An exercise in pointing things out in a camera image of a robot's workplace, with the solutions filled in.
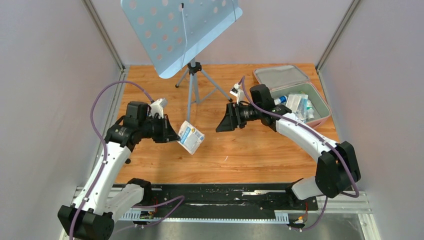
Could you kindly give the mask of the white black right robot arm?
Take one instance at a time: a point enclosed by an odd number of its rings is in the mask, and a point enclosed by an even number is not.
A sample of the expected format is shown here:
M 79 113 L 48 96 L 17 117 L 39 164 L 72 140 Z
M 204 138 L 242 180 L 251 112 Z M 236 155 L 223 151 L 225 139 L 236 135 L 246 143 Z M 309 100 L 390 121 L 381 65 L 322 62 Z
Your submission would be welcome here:
M 230 102 L 215 131 L 232 132 L 242 129 L 249 121 L 259 120 L 264 126 L 281 134 L 306 151 L 316 162 L 315 175 L 291 183 L 285 195 L 286 204 L 298 209 L 306 199 L 317 196 L 335 198 L 356 183 L 361 172 L 354 146 L 348 141 L 338 143 L 301 122 L 297 115 L 281 101 L 272 97 L 264 84 L 250 88 L 248 102 Z

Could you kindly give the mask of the white pad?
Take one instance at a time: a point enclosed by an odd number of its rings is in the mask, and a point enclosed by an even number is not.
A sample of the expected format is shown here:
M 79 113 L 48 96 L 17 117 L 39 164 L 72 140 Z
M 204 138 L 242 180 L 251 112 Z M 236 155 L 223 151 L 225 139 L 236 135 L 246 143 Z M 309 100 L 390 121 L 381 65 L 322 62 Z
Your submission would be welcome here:
M 297 112 L 298 105 L 300 102 L 299 94 L 289 94 L 287 98 L 287 102 L 285 104 L 293 113 Z

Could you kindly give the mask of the white blue gauze packet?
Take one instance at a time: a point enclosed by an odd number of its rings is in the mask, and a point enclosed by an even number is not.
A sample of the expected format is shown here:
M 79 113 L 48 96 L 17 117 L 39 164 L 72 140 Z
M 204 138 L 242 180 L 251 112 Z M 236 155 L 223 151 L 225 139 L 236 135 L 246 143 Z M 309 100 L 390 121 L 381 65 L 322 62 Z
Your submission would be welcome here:
M 178 131 L 177 141 L 189 154 L 193 155 L 205 139 L 205 135 L 188 121 L 184 121 Z

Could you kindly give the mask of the large blue cotton packet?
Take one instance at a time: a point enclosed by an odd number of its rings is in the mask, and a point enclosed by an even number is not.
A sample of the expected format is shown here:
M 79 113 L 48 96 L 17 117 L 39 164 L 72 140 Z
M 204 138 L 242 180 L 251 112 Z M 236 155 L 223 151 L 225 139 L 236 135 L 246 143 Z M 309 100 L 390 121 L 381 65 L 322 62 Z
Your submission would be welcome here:
M 300 97 L 300 101 L 296 110 L 297 117 L 302 121 L 306 122 L 308 119 L 308 100 L 309 97 L 307 94 L 298 94 L 298 97 Z

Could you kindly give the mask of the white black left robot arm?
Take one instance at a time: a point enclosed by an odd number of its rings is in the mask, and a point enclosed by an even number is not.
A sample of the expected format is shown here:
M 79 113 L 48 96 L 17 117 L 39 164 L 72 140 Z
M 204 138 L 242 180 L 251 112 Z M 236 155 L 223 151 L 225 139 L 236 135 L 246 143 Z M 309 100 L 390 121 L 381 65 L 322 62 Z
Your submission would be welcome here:
M 103 150 L 81 193 L 70 205 L 63 205 L 58 219 L 70 239 L 108 240 L 115 223 L 133 206 L 153 202 L 152 184 L 132 178 L 113 198 L 109 194 L 121 168 L 143 139 L 157 144 L 180 140 L 164 108 L 168 101 L 152 103 L 131 101 L 121 116 L 101 139 Z

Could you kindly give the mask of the white blue bottle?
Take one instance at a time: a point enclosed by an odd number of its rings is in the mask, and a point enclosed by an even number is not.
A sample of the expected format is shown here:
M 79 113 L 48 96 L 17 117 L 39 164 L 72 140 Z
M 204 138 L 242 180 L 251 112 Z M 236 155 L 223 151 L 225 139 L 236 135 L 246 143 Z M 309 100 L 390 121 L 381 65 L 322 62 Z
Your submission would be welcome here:
M 280 97 L 277 97 L 274 99 L 274 104 L 277 105 L 285 105 L 286 102 L 288 101 L 288 96 L 287 95 L 283 95 Z

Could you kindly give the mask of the white green medicine bottle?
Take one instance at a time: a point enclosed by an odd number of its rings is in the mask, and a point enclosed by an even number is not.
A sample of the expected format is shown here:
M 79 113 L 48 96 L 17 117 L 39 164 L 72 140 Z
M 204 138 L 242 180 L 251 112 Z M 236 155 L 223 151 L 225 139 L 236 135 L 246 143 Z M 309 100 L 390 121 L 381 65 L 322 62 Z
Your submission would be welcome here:
M 307 100 L 307 106 L 306 106 L 306 120 L 312 121 L 315 119 L 315 110 L 312 104 L 311 100 Z

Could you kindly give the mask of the pink medicine kit case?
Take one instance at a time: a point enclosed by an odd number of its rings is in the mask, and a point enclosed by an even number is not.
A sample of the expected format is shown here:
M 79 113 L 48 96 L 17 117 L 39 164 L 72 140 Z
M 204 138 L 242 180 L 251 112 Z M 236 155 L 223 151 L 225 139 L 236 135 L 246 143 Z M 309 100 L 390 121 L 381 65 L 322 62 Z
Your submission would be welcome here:
M 332 115 L 330 107 L 319 93 L 318 89 L 309 76 L 295 65 L 279 65 L 273 67 L 257 68 L 253 75 L 259 84 L 266 85 L 272 97 L 278 98 L 291 94 L 306 94 L 311 100 L 314 108 L 315 119 L 307 121 L 306 124 L 317 128 L 324 124 Z

